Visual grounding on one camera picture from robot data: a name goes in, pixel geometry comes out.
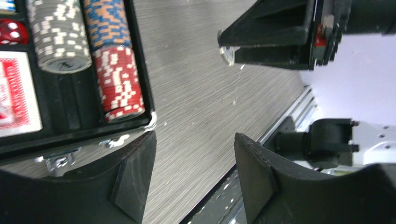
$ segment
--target black plastic tray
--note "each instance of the black plastic tray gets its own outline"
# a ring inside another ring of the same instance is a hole
[[[38,68],[27,20],[26,2],[16,0],[15,4],[17,14],[0,15],[0,18],[22,22],[29,30],[29,44],[0,45],[0,51],[27,52],[42,130],[0,138],[0,163],[97,144],[101,140],[143,130],[144,126],[153,124],[152,120],[156,119],[154,101],[132,0],[124,0],[124,4],[146,112],[135,119],[114,124],[107,124],[104,120],[94,65],[72,75],[50,74]]]

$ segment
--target red die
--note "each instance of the red die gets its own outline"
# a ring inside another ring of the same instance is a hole
[[[0,44],[28,43],[26,27],[15,20],[0,19]]]

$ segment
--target red playing card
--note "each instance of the red playing card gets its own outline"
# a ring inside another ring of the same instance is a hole
[[[25,52],[0,52],[0,137],[41,130]]]

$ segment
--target brushed metal surface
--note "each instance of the brushed metal surface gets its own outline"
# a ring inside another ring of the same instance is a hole
[[[222,61],[217,31],[253,2],[135,0],[159,119],[145,224],[178,223],[235,164],[235,133],[257,139],[303,91],[295,72]],[[73,167],[113,150],[85,147]],[[32,161],[2,168],[46,173]]]

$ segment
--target stack of poker chips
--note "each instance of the stack of poker chips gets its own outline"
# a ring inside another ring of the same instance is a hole
[[[39,67],[74,74],[92,64],[78,0],[27,0]]]
[[[15,14],[14,0],[0,0],[0,14]]]
[[[84,0],[103,111],[108,123],[144,113],[122,0]]]

